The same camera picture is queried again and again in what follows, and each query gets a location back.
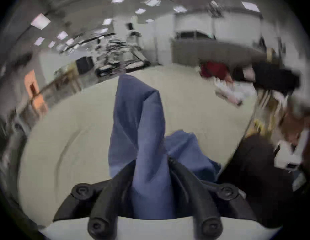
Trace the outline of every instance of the black plastic bracket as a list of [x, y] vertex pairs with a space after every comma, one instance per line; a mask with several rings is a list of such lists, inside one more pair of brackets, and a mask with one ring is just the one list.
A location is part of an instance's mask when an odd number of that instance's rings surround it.
[[[198, 239], [216, 239], [223, 226], [220, 216], [256, 220], [246, 200], [231, 184], [200, 181], [174, 158], [168, 158], [177, 218], [193, 216]], [[125, 166], [113, 179], [96, 184], [81, 183], [73, 187], [53, 221], [89, 217], [87, 230], [94, 239], [115, 239], [117, 217], [133, 218], [130, 187], [136, 161]], [[229, 207], [225, 212], [220, 207]]]

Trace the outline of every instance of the red cloth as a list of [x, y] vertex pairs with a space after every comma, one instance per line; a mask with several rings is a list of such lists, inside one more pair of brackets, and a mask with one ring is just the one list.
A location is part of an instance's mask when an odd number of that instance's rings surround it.
[[200, 75], [205, 78], [218, 77], [224, 80], [228, 74], [228, 68], [223, 63], [205, 62], [201, 64]]

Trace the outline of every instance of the white device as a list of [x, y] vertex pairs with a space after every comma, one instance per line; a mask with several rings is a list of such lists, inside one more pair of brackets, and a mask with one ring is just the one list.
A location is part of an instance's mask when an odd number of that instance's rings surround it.
[[274, 166], [285, 170], [297, 170], [299, 165], [303, 162], [303, 152], [308, 142], [310, 129], [305, 128], [301, 132], [298, 145], [293, 150], [291, 143], [286, 141], [279, 141], [274, 153]]

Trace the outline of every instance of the ceiling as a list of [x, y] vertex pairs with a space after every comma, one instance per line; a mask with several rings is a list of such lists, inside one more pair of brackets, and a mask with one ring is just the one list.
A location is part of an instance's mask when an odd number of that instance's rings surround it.
[[[118, 15], [135, 15], [134, 12], [143, 8], [146, 12], [138, 16], [139, 23], [146, 19], [155, 19], [167, 12], [173, 12], [175, 5], [183, 5], [188, 10], [204, 8], [212, 0], [161, 0], [160, 6], [149, 7], [145, 0], [125, 0], [113, 4], [112, 0], [18, 0], [7, 14], [0, 28], [0, 68], [4, 63], [15, 59], [27, 51], [39, 51], [47, 48], [49, 42], [64, 43], [56, 38], [58, 33], [66, 31], [68, 38], [81, 34], [81, 38], [95, 36], [95, 30], [102, 26], [105, 18]], [[258, 5], [263, 17], [269, 21], [285, 21], [290, 13], [282, 0], [214, 0], [219, 6], [242, 8], [241, 1], [253, 2]], [[43, 30], [30, 26], [38, 14], [44, 14], [51, 22]], [[107, 26], [109, 33], [112, 25]], [[45, 38], [39, 47], [34, 46], [38, 37]]]

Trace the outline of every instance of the orange door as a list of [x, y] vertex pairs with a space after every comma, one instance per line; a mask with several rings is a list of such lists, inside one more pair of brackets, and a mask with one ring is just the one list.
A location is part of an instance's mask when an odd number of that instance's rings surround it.
[[30, 71], [24, 78], [25, 87], [29, 98], [33, 100], [32, 106], [33, 109], [41, 116], [44, 115], [48, 111], [48, 107], [44, 102], [44, 98], [39, 93], [38, 83], [35, 77], [34, 70]]

